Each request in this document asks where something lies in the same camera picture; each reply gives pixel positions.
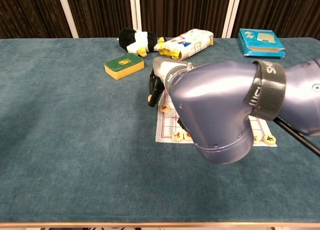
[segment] velcro strap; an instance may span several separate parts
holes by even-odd
[[[250,115],[273,120],[281,111],[286,93],[286,73],[278,63],[256,60],[258,70],[245,102],[253,106]]]

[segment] table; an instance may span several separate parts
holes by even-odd
[[[280,39],[284,66],[320,55],[320,41]],[[191,144],[155,142],[145,68],[122,80],[104,62],[116,38],[0,40],[0,228],[320,226],[320,159],[275,123],[278,147],[214,165]],[[215,39],[195,66],[244,57]],[[320,144],[320,138],[309,138]]]

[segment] cardboard box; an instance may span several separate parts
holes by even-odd
[[[240,28],[238,40],[246,56],[284,57],[286,54],[272,30]]]

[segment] plush penguin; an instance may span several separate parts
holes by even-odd
[[[159,50],[159,44],[165,42],[166,39],[161,37],[157,40],[155,34],[147,31],[135,31],[131,28],[124,28],[120,31],[119,45],[128,53],[138,54],[142,57],[147,52]]]

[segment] sponge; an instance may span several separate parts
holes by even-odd
[[[116,80],[135,73],[144,67],[144,60],[133,53],[107,61],[104,64],[104,70],[106,73]]]

